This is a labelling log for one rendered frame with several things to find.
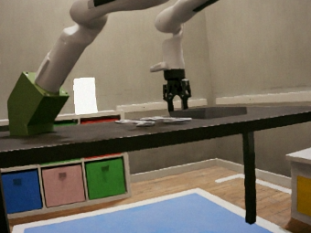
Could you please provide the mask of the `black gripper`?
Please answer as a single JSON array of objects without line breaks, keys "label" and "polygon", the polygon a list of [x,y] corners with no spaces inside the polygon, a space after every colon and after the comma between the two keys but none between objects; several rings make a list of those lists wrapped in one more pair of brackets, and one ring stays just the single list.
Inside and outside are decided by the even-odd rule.
[{"label": "black gripper", "polygon": [[184,69],[164,70],[164,80],[167,80],[167,84],[163,84],[163,100],[167,102],[168,112],[174,111],[172,100],[176,95],[182,100],[181,110],[188,111],[188,98],[191,97],[191,90],[189,80],[184,79],[185,77]]}]

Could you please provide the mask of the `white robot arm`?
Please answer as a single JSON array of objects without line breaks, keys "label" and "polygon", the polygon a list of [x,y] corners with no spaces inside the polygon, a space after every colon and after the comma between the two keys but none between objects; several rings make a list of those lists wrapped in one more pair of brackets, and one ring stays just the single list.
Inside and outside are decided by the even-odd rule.
[{"label": "white robot arm", "polygon": [[[70,17],[78,25],[62,30],[53,48],[40,65],[34,82],[44,90],[58,92],[84,49],[102,31],[110,13],[145,10],[168,1],[75,0],[70,7]],[[218,1],[178,0],[173,6],[158,14],[155,19],[156,30],[161,33],[170,33],[174,39],[169,38],[163,41],[163,62],[150,67],[150,72],[185,69],[182,54],[185,23],[202,9]]]}]

